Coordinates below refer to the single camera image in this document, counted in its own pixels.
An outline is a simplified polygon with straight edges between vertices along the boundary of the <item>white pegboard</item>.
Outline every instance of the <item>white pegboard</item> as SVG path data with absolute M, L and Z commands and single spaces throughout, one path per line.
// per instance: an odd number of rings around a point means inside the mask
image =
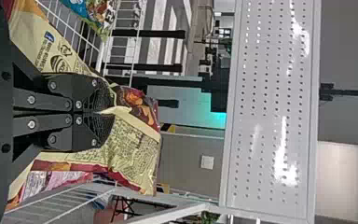
M 319 0 L 236 9 L 220 205 L 312 223 Z

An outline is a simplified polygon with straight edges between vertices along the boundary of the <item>bolt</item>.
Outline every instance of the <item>bolt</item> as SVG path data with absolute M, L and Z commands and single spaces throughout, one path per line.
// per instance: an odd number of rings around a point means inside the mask
M 33 105 L 36 99 L 34 98 L 34 96 L 28 96 L 27 101 L 30 105 Z
M 9 144 L 4 144 L 1 148 L 3 153 L 8 153 L 11 150 L 11 146 Z
M 66 108 L 71 107 L 71 102 L 69 102 L 69 101 L 65 102 L 65 107 L 66 107 Z
M 76 101 L 76 108 L 77 109 L 80 109 L 82 106 L 81 102 L 80 101 Z
M 81 117 L 78 117 L 78 118 L 76 119 L 76 124 L 77 124 L 77 125 L 80 125 L 81 123 L 83 123 L 83 119 L 82 119 Z
M 34 127 L 36 126 L 36 122 L 31 119 L 29 122 L 28 122 L 28 128 L 30 129 L 34 129 Z
M 72 122 L 72 118 L 71 117 L 67 117 L 66 119 L 65 119 L 65 123 L 66 124 L 70 124 Z
M 57 83 L 55 83 L 55 82 L 50 82 L 50 87 L 51 87 L 52 90 L 57 89 Z
M 55 135 L 52 135 L 52 136 L 49 138 L 49 142 L 50 142 L 51 144 L 56 143 L 56 142 L 57 142 L 57 137 L 56 137 Z
M 3 72 L 2 79 L 9 81 L 11 79 L 11 74 L 9 72 Z

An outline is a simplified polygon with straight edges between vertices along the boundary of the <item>snack bag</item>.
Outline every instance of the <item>snack bag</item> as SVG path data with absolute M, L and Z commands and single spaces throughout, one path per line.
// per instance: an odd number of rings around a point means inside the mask
M 104 41 L 113 29 L 119 0 L 60 0 Z

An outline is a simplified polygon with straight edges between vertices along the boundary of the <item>teal light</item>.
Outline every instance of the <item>teal light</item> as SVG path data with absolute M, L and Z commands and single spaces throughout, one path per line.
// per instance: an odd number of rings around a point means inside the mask
M 211 113 L 213 126 L 218 129 L 226 128 L 227 113 Z

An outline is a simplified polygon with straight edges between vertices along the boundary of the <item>white wire rack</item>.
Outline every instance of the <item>white wire rack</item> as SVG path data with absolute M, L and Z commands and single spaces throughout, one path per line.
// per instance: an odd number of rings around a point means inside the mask
M 50 21 L 89 66 L 110 76 L 128 76 L 132 81 L 133 66 L 139 58 L 139 31 L 144 26 L 146 0 L 117 0 L 114 29 L 136 30 L 137 36 L 110 36 L 105 42 L 59 0 L 36 0 Z M 108 65 L 127 67 L 109 69 Z
M 134 64 L 138 62 L 140 52 L 140 30 L 145 23 L 146 0 L 121 0 L 118 4 L 115 29 L 135 30 L 136 36 L 113 36 L 106 43 L 108 49 L 103 56 L 103 75 L 129 77 L 132 83 Z M 110 69 L 119 65 L 125 69 Z
M 51 25 L 71 44 L 79 57 L 89 66 L 101 71 L 103 44 L 101 38 L 59 0 L 36 0 Z
M 2 223 L 53 223 L 97 199 L 109 197 L 114 191 L 109 188 L 94 190 L 88 188 L 89 185 L 71 187 L 12 209 L 5 213 Z

